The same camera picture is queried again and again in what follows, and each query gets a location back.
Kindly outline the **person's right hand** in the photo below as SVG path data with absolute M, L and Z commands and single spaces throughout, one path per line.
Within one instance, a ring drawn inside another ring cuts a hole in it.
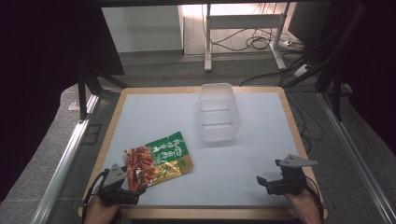
M 321 224 L 314 197 L 305 189 L 299 195 L 285 194 L 291 209 L 303 224 Z

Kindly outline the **black curtain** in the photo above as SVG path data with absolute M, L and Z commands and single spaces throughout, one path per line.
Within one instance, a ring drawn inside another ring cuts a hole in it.
M 352 88 L 349 102 L 379 137 L 396 151 L 396 0 L 331 0 L 327 31 L 367 8 L 343 47 L 338 69 Z
M 46 135 L 61 94 L 123 68 L 99 6 L 0 0 L 0 202 Z

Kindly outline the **aluminium rail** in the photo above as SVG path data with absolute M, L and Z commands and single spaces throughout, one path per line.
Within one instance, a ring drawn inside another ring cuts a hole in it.
M 51 177 L 51 180 L 46 188 L 46 191 L 42 199 L 40 200 L 40 203 L 35 211 L 32 220 L 30 221 L 30 224 L 46 224 L 50 216 L 52 207 L 55 204 L 59 192 L 62 188 L 68 170 L 77 153 L 78 146 L 80 144 L 82 136 L 88 127 L 88 123 L 92 116 L 92 112 L 95 109 L 98 100 L 99 100 L 98 96 L 91 95 L 88 102 L 85 104 L 86 106 L 85 119 L 80 120 L 77 123 L 74 131 L 72 132 L 71 137 L 64 150 L 64 153 L 60 158 L 60 161 Z
M 346 152 L 354 164 L 361 180 L 366 187 L 369 195 L 371 196 L 379 214 L 384 219 L 386 224 L 396 224 L 396 210 L 394 210 L 386 196 L 384 190 L 380 187 L 379 183 L 375 180 L 374 175 L 369 170 L 366 162 L 361 156 L 354 141 L 350 137 L 344 123 L 340 121 L 332 112 L 332 104 L 329 97 L 325 93 L 318 93 L 318 98 L 324 107 L 334 129 L 336 130 L 339 138 L 341 139 Z

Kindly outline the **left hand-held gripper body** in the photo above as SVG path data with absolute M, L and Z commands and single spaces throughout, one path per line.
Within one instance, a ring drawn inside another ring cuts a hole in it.
M 139 194 L 122 187 L 127 174 L 116 163 L 105 169 L 105 177 L 99 185 L 98 195 L 106 205 L 137 204 Z

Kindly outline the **clear plastic container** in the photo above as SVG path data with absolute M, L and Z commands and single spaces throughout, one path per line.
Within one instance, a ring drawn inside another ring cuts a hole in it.
M 198 94 L 199 122 L 206 142 L 224 142 L 235 139 L 240 116 L 229 83 L 204 84 Z

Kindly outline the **green and red snack packet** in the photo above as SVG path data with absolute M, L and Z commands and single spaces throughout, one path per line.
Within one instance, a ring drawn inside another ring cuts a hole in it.
M 193 169 L 190 153 L 181 132 L 141 147 L 127 149 L 123 152 L 123 158 L 131 191 L 160 184 Z

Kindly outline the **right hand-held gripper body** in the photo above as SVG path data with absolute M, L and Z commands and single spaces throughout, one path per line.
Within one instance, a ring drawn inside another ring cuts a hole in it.
M 282 178 L 279 180 L 269 181 L 267 193 L 269 195 L 294 194 L 299 195 L 307 187 L 306 176 L 303 171 L 304 167 L 317 165 L 316 161 L 311 161 L 299 156 L 289 154 L 280 163 Z

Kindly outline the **person's left hand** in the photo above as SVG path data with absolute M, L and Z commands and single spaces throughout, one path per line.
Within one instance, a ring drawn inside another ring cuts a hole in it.
M 99 196 L 93 195 L 83 224 L 110 224 L 119 209 L 119 204 L 105 205 Z

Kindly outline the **white desk frame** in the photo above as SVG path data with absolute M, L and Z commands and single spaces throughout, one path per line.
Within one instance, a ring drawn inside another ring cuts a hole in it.
M 279 53 L 278 44 L 283 32 L 284 24 L 290 8 L 287 2 L 280 14 L 251 14 L 251 15 L 211 15 L 211 5 L 206 5 L 205 27 L 205 71 L 212 70 L 212 30 L 225 29 L 276 29 L 276 35 L 269 42 L 270 50 L 275 58 L 279 70 L 285 70 L 286 65 Z

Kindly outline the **white cabinet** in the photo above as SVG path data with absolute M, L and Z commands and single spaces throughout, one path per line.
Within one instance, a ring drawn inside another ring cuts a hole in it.
M 103 7 L 117 52 L 183 49 L 182 6 Z

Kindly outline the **white power strip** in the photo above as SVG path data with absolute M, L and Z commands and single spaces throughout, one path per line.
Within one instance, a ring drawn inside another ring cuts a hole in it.
M 294 76 L 295 77 L 299 77 L 301 75 L 303 75 L 304 73 L 306 73 L 308 70 L 311 69 L 311 66 L 309 64 L 303 64 L 300 68 L 298 68 L 295 72 L 294 72 Z

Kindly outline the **black metal stand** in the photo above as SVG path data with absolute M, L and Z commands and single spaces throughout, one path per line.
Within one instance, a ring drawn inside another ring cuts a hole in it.
M 320 76 L 315 84 L 315 90 L 325 92 L 330 85 L 332 85 L 332 113 L 338 121 L 342 120 L 340 115 L 340 98 L 341 98 L 341 82 L 342 78 L 339 73 L 340 57 L 347 45 L 348 39 L 352 36 L 357 24 L 366 10 L 370 0 L 357 0 L 351 12 L 346 14 L 347 21 L 341 25 L 342 33 L 338 38 L 335 46 L 332 48 L 329 56 L 313 67 L 308 72 L 303 73 L 301 76 L 281 84 L 282 88 L 291 88 L 303 80 L 312 77 L 314 74 L 320 72 Z
M 128 87 L 126 83 L 116 79 L 111 75 L 107 75 L 105 72 L 100 71 L 96 68 L 90 68 L 84 63 L 80 64 L 80 72 L 78 75 L 78 103 L 79 103 L 79 120 L 83 121 L 88 118 L 88 106 L 86 89 L 89 89 L 91 94 L 98 96 L 102 93 L 103 88 L 99 82 L 99 77 L 104 80 L 109 81 L 115 86 L 125 89 Z

